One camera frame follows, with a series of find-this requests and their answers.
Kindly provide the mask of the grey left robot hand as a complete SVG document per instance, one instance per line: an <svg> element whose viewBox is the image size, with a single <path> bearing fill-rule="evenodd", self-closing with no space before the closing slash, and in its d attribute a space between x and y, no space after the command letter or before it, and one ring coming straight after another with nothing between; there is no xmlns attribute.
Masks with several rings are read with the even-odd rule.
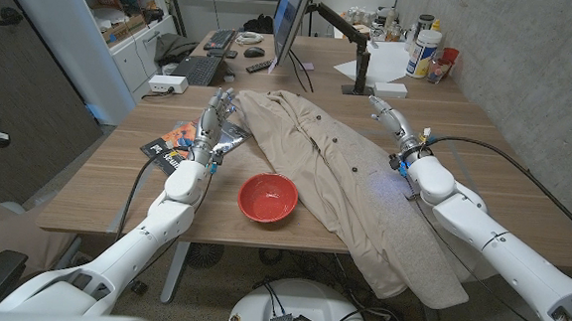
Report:
<svg viewBox="0 0 572 321"><path fill-rule="evenodd" d="M217 145L223 123L233 113L235 107L231 104L234 98L233 89L223 91L218 88L214 96L199 118L194 146L191 150L192 160L205 167L212 158L212 151Z"/></svg>

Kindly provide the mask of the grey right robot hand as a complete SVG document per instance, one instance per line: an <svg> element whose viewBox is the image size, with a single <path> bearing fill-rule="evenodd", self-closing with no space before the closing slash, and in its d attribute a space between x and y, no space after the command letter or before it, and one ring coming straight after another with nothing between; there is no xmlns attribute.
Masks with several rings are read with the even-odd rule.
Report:
<svg viewBox="0 0 572 321"><path fill-rule="evenodd" d="M378 121L393 138L393 142L399 148L398 159L401 162L411 165L421 157L432 154L427 145L421 144L400 111L374 95L370 96L368 101L375 111L371 118Z"/></svg>

